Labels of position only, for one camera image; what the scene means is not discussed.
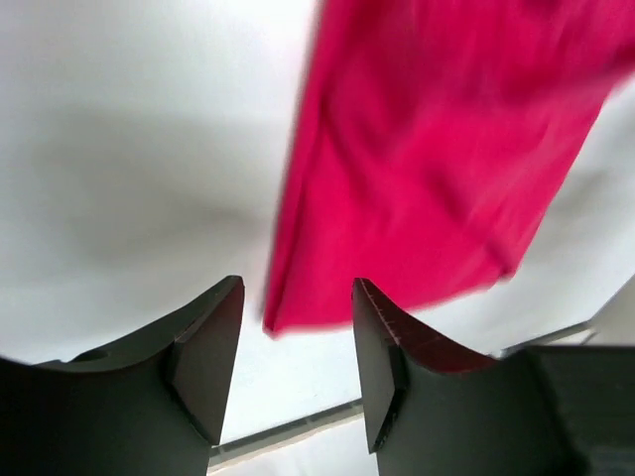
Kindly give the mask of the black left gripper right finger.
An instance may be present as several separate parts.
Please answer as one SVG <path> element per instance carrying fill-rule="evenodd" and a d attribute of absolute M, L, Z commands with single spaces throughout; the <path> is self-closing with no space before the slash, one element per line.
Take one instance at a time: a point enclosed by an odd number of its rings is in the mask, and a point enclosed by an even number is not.
<path fill-rule="evenodd" d="M 630 475 L 634 350 L 527 345 L 503 358 L 353 285 L 367 445 L 383 475 Z"/>

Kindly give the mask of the magenta t shirt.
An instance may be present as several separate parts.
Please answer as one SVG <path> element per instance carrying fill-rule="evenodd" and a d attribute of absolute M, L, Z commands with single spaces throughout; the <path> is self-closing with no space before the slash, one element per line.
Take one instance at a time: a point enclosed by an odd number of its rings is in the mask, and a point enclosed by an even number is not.
<path fill-rule="evenodd" d="M 630 1 L 326 1 L 280 203 L 265 330 L 416 309 L 513 276 L 609 94 Z"/>

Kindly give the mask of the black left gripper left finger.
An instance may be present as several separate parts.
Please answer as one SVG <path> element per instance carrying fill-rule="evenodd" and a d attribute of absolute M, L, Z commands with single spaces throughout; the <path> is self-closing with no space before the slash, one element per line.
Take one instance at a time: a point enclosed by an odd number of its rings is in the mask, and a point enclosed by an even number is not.
<path fill-rule="evenodd" d="M 1 363 L 5 475 L 202 475 L 219 443 L 244 284 L 68 362 Z"/>

